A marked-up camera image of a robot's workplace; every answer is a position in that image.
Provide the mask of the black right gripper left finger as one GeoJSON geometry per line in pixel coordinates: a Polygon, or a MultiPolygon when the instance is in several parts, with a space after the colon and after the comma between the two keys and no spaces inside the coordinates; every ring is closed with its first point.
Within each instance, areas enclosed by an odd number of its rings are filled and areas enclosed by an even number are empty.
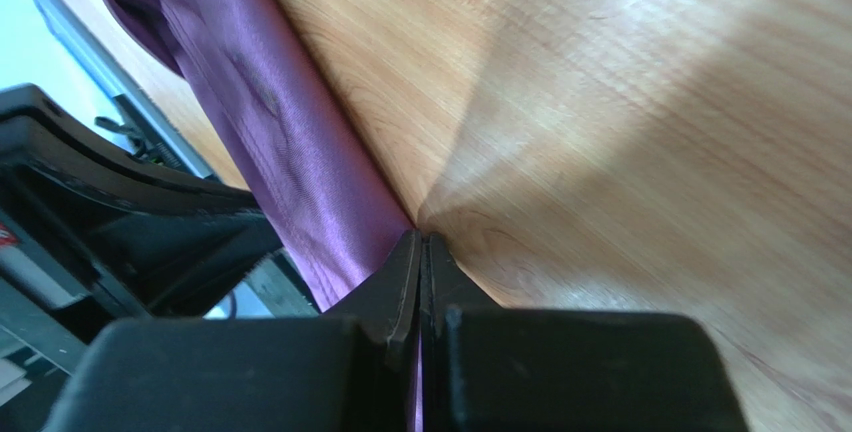
{"type": "Polygon", "coordinates": [[[49,431],[414,431],[421,235],[317,317],[108,326],[49,431]]]}

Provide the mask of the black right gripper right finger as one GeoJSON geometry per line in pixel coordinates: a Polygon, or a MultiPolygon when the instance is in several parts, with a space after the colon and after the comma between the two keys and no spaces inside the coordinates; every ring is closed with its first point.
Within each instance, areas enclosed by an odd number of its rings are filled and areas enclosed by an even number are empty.
{"type": "Polygon", "coordinates": [[[429,235],[421,262],[427,431],[744,431],[717,347],[671,313],[498,305],[429,235]]]}

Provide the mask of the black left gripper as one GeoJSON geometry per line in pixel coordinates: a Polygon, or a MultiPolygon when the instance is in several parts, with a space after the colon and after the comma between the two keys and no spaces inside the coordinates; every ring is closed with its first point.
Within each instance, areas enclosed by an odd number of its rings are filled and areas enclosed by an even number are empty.
{"type": "Polygon", "coordinates": [[[32,84],[1,94],[1,276],[85,343],[205,313],[281,247],[251,193],[144,161],[32,84]]]}

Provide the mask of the purple cloth napkin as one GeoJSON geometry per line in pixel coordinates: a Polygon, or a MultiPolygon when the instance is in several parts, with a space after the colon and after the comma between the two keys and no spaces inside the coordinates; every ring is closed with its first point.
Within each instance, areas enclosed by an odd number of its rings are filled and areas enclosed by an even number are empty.
{"type": "Polygon", "coordinates": [[[411,224],[276,0],[103,0],[182,76],[321,310],[411,224]]]}

